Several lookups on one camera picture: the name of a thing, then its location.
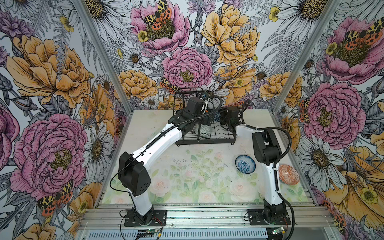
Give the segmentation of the blue floral ceramic bowl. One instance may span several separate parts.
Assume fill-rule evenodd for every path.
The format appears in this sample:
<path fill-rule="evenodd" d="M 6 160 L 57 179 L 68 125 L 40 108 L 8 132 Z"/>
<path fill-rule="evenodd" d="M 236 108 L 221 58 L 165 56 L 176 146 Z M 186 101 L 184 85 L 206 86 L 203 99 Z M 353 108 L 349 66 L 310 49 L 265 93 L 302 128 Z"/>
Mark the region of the blue floral ceramic bowl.
<path fill-rule="evenodd" d="M 237 170 L 243 174 L 252 174 L 256 170 L 256 163 L 248 155 L 239 155 L 235 159 Z"/>

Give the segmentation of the red patterned ceramic bowl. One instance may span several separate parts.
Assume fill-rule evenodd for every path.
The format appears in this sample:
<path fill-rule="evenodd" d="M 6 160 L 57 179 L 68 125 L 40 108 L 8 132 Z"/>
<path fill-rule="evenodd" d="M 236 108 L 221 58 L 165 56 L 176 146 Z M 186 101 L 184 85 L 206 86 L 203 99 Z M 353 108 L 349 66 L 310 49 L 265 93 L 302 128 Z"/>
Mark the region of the red patterned ceramic bowl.
<path fill-rule="evenodd" d="M 290 186 L 297 185 L 300 182 L 299 173 L 294 167 L 287 164 L 279 166 L 279 178 L 281 182 Z"/>

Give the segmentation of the green patterned ceramic bowl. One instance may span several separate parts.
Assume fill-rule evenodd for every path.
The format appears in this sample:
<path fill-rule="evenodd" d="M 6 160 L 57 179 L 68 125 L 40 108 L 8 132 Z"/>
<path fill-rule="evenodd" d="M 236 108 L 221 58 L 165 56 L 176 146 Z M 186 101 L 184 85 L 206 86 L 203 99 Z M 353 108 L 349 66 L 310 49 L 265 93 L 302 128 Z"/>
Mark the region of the green patterned ceramic bowl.
<path fill-rule="evenodd" d="M 200 128 L 200 135 L 203 137 L 209 137 L 212 133 L 211 126 L 202 125 Z"/>

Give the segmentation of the dark blue patterned bowl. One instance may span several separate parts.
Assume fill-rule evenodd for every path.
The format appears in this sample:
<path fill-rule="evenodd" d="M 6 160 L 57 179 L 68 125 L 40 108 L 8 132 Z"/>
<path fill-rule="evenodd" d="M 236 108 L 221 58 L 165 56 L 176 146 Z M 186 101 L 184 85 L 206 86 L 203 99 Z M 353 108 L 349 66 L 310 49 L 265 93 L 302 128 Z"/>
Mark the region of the dark blue patterned bowl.
<path fill-rule="evenodd" d="M 221 112 L 220 111 L 215 112 L 215 114 L 214 114 L 214 121 L 215 122 L 220 122 L 221 121 Z"/>

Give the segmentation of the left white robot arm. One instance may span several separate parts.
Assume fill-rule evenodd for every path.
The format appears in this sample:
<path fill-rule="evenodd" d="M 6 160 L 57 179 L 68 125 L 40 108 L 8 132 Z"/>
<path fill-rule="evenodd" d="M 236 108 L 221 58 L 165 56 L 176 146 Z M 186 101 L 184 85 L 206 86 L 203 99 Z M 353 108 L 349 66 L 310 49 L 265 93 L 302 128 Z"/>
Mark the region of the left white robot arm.
<path fill-rule="evenodd" d="M 192 97 L 148 143 L 131 154 L 121 154 L 117 177 L 133 201 L 133 208 L 127 211 L 126 226 L 148 226 L 155 220 L 162 224 L 148 195 L 152 182 L 149 170 L 171 145 L 192 131 L 196 123 L 210 119 L 219 109 L 209 108 L 208 99 Z"/>

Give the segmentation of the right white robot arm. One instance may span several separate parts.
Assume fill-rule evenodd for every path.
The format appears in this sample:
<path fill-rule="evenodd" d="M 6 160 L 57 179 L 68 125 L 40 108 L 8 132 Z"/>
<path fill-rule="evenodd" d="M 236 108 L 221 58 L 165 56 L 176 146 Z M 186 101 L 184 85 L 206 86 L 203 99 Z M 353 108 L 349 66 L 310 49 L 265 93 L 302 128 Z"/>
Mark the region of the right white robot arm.
<path fill-rule="evenodd" d="M 231 133 L 252 143 L 255 159 L 261 164 L 266 187 L 263 211 L 255 213 L 254 220 L 262 219 L 267 224 L 276 224 L 280 220 L 294 225 L 295 215 L 292 205 L 283 197 L 279 183 L 279 165 L 290 151 L 292 138 L 279 127 L 254 127 L 245 123 L 244 109 L 227 107 L 220 110 L 220 122 L 225 124 Z"/>

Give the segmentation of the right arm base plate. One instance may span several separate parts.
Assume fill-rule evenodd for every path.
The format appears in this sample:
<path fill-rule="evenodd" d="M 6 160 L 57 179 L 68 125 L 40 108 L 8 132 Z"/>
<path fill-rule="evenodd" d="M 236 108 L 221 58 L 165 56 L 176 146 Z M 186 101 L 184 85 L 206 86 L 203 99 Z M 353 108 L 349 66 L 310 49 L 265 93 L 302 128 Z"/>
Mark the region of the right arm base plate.
<path fill-rule="evenodd" d="M 269 209 L 249 209 L 246 217 L 251 226 L 290 225 L 291 219 L 287 211 L 275 211 Z"/>

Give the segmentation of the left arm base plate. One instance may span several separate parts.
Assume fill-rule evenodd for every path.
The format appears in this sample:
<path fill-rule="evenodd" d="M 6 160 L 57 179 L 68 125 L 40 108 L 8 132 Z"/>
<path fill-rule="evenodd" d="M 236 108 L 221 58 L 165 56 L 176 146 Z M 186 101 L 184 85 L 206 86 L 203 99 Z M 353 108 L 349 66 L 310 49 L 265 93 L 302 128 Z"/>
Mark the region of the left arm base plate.
<path fill-rule="evenodd" d="M 164 227 L 167 222 L 167 210 L 150 210 L 141 216 L 135 210 L 128 210 L 124 217 L 125 227 Z"/>

